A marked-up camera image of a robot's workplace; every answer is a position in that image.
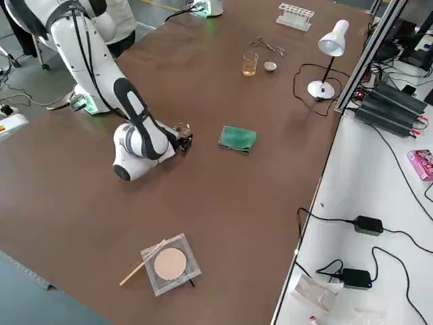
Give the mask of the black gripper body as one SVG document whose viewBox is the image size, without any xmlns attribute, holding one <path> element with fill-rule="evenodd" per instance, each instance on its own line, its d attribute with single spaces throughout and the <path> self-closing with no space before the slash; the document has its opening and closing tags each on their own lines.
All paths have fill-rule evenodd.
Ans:
<svg viewBox="0 0 433 325">
<path fill-rule="evenodd" d="M 192 133 L 177 133 L 170 136 L 170 143 L 177 154 L 186 156 L 192 146 Z"/>
</svg>

